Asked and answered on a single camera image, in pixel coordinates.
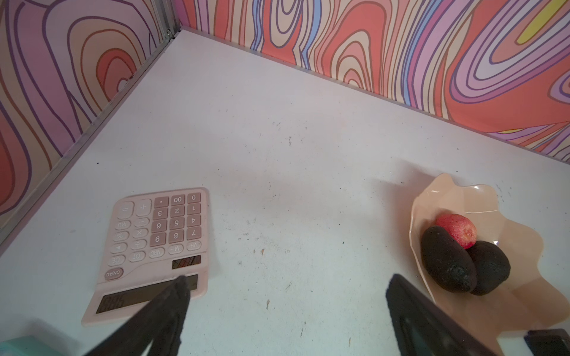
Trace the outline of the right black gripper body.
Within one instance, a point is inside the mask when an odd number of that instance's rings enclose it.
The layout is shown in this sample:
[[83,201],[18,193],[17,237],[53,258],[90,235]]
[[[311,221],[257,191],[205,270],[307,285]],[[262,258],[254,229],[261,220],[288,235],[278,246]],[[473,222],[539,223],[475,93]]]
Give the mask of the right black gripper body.
[[564,329],[531,330],[524,341],[533,356],[570,356],[569,334]]

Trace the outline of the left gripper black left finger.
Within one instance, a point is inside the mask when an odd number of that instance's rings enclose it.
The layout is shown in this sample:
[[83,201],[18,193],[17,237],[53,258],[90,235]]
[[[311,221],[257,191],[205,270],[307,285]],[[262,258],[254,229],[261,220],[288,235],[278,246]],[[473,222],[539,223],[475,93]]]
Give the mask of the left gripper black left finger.
[[187,278],[176,278],[88,354],[177,355],[190,299]]

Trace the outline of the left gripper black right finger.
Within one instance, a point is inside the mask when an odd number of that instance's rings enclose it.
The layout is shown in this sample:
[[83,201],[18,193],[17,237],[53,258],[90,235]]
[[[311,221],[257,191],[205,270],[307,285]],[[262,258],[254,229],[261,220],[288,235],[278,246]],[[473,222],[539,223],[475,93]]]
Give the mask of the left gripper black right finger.
[[401,355],[493,355],[400,274],[386,292]]

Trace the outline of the dark avocado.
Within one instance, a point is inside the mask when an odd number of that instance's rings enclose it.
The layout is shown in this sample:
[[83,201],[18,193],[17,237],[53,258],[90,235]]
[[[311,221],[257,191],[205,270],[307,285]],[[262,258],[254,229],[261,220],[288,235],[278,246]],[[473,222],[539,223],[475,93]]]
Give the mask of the dark avocado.
[[452,293],[472,292],[477,284],[473,260],[440,226],[425,230],[420,240],[422,262],[438,286]]
[[511,272],[509,259],[494,243],[477,241],[466,252],[475,265],[477,275],[472,295],[487,295],[509,278]]

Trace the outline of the dark avocado front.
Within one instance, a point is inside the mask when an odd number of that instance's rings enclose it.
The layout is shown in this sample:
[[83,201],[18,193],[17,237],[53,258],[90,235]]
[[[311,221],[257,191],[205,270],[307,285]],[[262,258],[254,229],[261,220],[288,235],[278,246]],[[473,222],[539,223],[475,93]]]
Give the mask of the dark avocado front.
[[494,243],[477,241],[466,252],[475,265],[477,275],[472,295],[487,295],[509,278],[511,272],[509,259]]

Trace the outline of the red fake apple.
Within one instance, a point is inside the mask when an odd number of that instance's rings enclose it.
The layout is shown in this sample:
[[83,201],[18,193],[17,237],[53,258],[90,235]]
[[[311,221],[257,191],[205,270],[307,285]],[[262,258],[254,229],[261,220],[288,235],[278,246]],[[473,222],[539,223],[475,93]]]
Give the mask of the red fake apple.
[[476,226],[460,214],[441,214],[436,218],[435,225],[444,228],[464,249],[469,249],[477,242]]

